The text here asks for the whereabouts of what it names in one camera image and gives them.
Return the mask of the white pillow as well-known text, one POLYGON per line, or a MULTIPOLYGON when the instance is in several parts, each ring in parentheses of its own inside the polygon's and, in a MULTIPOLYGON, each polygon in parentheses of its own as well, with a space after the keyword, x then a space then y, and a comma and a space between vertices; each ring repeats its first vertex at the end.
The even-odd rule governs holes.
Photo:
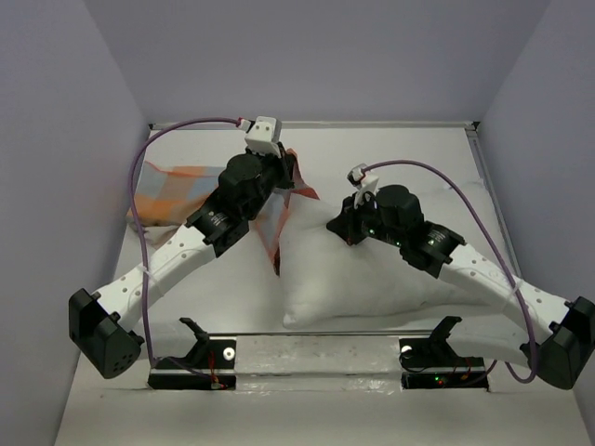
POLYGON ((290 211, 280 236, 285 328, 379 329, 491 313, 480 298, 409 266, 395 247, 347 245, 325 226, 339 212, 332 204, 293 196, 290 211))

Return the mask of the multicolour patchwork pillowcase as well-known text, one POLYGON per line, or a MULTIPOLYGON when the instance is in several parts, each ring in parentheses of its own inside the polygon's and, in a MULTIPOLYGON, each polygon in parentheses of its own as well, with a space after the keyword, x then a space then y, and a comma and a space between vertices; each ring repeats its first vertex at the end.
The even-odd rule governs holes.
POLYGON ((144 162, 128 226, 139 235, 141 254, 165 244, 186 223, 195 225, 221 254, 249 230, 254 230, 273 270, 280 273, 280 236, 296 196, 317 200, 299 170, 292 190, 270 190, 264 177, 264 157, 245 151, 225 166, 183 165, 165 168, 144 162))

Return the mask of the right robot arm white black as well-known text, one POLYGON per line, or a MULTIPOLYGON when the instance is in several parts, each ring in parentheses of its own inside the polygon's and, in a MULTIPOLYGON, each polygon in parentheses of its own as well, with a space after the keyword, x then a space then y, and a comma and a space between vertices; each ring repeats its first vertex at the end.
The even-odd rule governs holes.
POLYGON ((568 390, 594 351, 592 301, 583 296, 568 300, 506 275, 462 236, 428 221, 419 199, 404 186, 353 193, 326 227, 348 245, 373 238, 398 248, 408 265, 481 299, 518 328, 477 333, 461 317, 446 316, 428 342, 437 363, 448 364, 480 348, 484 357, 526 364, 549 385, 568 390))

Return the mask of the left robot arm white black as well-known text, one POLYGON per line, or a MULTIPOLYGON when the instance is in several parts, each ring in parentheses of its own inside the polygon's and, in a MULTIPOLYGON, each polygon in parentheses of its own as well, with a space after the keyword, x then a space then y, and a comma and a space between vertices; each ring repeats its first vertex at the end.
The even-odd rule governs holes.
POLYGON ((149 307, 238 243, 270 197, 294 187, 297 165, 289 151, 233 156, 204 203, 151 256, 93 293, 71 295, 69 336, 103 378, 124 373, 149 346, 149 337, 134 331, 149 307))

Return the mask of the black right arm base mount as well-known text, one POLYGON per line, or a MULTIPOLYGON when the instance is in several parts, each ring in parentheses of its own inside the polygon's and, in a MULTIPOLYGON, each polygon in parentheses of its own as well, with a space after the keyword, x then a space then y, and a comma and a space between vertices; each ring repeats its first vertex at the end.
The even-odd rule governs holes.
POLYGON ((399 340, 404 390, 489 389, 488 373, 495 365, 486 366, 479 357, 458 356, 448 344, 452 330, 461 322, 458 316, 447 316, 428 336, 399 340))

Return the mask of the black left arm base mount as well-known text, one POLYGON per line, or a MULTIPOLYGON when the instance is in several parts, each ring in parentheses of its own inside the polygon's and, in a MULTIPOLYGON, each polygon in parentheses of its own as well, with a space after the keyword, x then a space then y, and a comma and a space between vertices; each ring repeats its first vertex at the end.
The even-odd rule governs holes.
POLYGON ((150 369, 147 380, 154 390, 225 391, 236 388, 237 338, 211 335, 191 318, 179 321, 195 342, 183 357, 163 357, 150 369))

